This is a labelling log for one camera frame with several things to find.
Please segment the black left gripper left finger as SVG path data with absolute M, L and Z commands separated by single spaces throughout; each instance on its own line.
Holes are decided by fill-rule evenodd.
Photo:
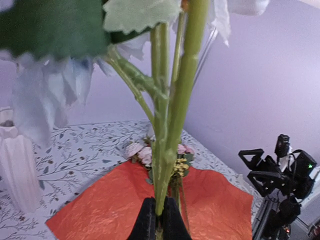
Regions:
M 147 197 L 143 200 L 128 240 L 155 240 L 156 239 L 156 200 Z

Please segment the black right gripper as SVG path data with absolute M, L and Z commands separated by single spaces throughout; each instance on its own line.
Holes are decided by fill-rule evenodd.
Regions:
M 264 150 L 262 148 L 252 150 L 240 150 L 238 156 L 251 170 L 247 175 L 255 189 L 262 197 L 271 194 L 275 189 L 280 190 L 283 195 L 294 195 L 299 200 L 306 199 L 315 185 L 315 178 L 310 174 L 317 163 L 306 151 L 297 149 L 291 154 L 292 162 L 281 172 L 280 168 L 273 162 L 268 163 L 268 168 L 256 171 L 262 160 Z

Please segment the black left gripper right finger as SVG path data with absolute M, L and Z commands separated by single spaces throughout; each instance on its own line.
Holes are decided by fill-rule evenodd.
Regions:
M 176 201 L 166 197 L 161 215 L 164 240 L 191 240 Z

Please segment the orange tissue paper sheet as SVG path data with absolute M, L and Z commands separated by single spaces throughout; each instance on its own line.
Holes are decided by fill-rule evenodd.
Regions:
M 252 195 L 213 170 L 191 167 L 183 179 L 185 221 L 194 240 L 250 240 Z M 154 193 L 147 171 L 125 162 L 46 221 L 60 240 L 125 240 L 143 200 Z

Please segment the yellow small flower sprig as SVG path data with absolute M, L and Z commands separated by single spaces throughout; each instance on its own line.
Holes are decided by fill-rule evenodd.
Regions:
M 187 228 L 189 228 L 189 218 L 183 178 L 188 175 L 189 168 L 190 166 L 187 164 L 187 159 L 178 158 L 174 163 L 170 179 L 170 195 L 175 200 Z

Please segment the white ribbed ceramic vase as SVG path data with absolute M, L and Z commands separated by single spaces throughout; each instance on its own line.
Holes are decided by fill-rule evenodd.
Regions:
M 15 126 L 13 110 L 0 109 L 0 172 L 17 209 L 33 213 L 40 206 L 41 189 L 33 145 Z

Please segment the blue hydrangea flower stem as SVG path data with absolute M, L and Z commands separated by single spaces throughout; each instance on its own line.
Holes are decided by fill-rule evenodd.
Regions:
M 21 72 L 13 122 L 39 145 L 67 123 L 66 107 L 85 102 L 94 64 L 114 69 L 154 133 L 155 214 L 177 155 L 206 27 L 227 42 L 230 14 L 259 16 L 267 0 L 3 0 L 0 57 Z

